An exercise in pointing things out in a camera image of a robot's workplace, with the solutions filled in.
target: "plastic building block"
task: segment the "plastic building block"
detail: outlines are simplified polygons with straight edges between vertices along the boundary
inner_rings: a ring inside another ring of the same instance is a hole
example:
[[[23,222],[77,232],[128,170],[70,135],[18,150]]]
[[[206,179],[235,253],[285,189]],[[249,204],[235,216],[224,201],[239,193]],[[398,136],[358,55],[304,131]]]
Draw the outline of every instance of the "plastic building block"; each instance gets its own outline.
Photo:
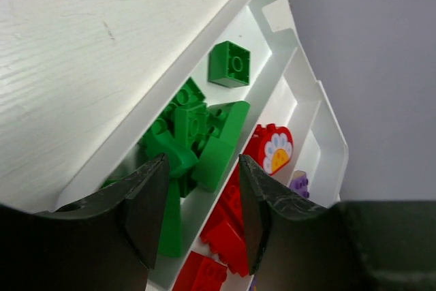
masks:
[[[258,125],[251,137],[245,155],[252,157],[269,175],[277,173],[290,162],[294,141],[288,128],[275,124]]]
[[[182,256],[180,190],[174,181],[171,181],[168,190],[157,252],[169,257]]]
[[[208,118],[208,140],[194,145],[201,153],[193,170],[192,179],[206,191],[214,192],[232,159],[250,105],[232,102],[211,106]]]
[[[106,180],[104,181],[103,185],[100,187],[100,189],[103,189],[104,187],[107,187],[109,185],[111,185],[112,183],[117,182],[118,180]]]
[[[236,146],[250,109],[248,102],[232,102],[207,108],[209,134]]]
[[[235,168],[234,172],[238,174],[238,169]],[[244,222],[243,209],[240,204],[239,179],[233,178],[228,181],[218,202],[230,216],[230,219],[238,225],[240,234],[243,235]]]
[[[244,238],[237,233],[228,220],[223,220],[208,234],[209,247],[218,254],[220,261],[227,264],[230,271],[241,277],[248,275],[247,248]]]
[[[172,291],[220,291],[226,279],[227,267],[192,251]]]
[[[230,41],[217,44],[209,54],[209,82],[227,88],[250,83],[250,52]]]
[[[198,162],[194,152],[175,141],[168,130],[167,123],[161,118],[152,124],[139,144],[145,147],[145,152],[150,158],[160,153],[168,156],[171,177],[181,177]]]
[[[232,273],[248,274],[239,184],[226,185],[200,238]]]
[[[243,236],[243,229],[232,220],[232,218],[228,215],[228,212],[223,208],[220,202],[218,202],[215,205],[215,208],[213,209],[211,216],[209,216],[209,219],[206,222],[206,225],[204,225],[203,230],[200,233],[200,238],[203,243],[209,243],[209,232],[213,231],[215,227],[217,227],[222,221],[227,221],[235,230],[238,235],[241,237]]]
[[[165,107],[161,116],[167,121],[172,121],[174,119],[173,114],[176,108],[188,104],[203,102],[204,99],[205,96],[200,88],[198,88],[197,84],[189,78],[174,98],[172,98],[171,102]]]
[[[206,135],[207,110],[204,102],[196,102],[176,108],[174,111],[174,139],[191,148],[196,140]]]
[[[190,173],[176,179],[178,188],[180,189],[180,197],[186,198],[187,195],[196,188],[197,183],[191,178]]]
[[[232,159],[235,146],[211,136],[202,150],[191,178],[208,192],[214,192]]]
[[[250,289],[248,291],[257,291],[257,288],[256,288],[256,278],[255,277],[253,278],[253,281],[251,281]]]
[[[296,170],[292,176],[289,188],[303,198],[309,199],[310,194],[307,191],[308,185],[309,180],[307,179],[306,172],[303,172],[302,170]]]

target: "gray wall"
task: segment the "gray wall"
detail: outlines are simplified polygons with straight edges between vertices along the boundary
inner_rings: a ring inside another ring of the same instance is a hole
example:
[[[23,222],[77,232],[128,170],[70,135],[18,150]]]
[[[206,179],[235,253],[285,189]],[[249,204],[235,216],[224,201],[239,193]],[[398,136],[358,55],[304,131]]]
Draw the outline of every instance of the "gray wall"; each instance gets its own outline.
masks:
[[[342,198],[436,198],[436,0],[290,0],[349,144]]]

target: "green lego brick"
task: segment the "green lego brick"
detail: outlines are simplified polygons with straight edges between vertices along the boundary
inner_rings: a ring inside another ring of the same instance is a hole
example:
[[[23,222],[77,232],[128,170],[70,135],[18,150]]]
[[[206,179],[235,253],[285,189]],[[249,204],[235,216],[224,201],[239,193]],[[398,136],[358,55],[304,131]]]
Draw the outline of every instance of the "green lego brick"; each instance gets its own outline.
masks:
[[[145,147],[145,152],[150,158],[160,153],[167,154],[170,160],[170,177],[181,177],[198,162],[196,154],[191,149],[175,141],[162,118],[158,118],[152,124],[139,144]]]
[[[118,180],[106,180],[104,181],[103,185],[100,187],[100,189],[103,189],[104,187],[107,187],[115,182],[117,182]]]
[[[250,52],[230,41],[217,44],[209,54],[208,81],[227,88],[250,84]]]
[[[182,256],[182,217],[178,183],[171,182],[168,189],[157,253],[169,257]]]
[[[183,176],[179,177],[176,182],[178,183],[178,188],[180,189],[180,197],[186,198],[188,194],[191,193],[197,186],[197,182],[195,182],[191,178],[191,173],[188,172]]]
[[[250,104],[248,102],[232,102],[210,106],[207,109],[211,113],[208,118],[208,133],[236,146]]]
[[[206,134],[208,111],[204,102],[188,104],[174,111],[174,139],[191,148],[192,144]]]
[[[183,87],[180,88],[174,98],[172,98],[170,103],[165,107],[161,115],[165,120],[173,121],[174,111],[176,110],[176,108],[188,104],[203,102],[204,99],[205,96],[200,88],[192,80],[192,78],[189,78],[183,85]]]
[[[234,145],[211,136],[203,149],[198,164],[193,169],[191,178],[199,187],[208,192],[215,192],[219,182],[223,179],[234,150]]]

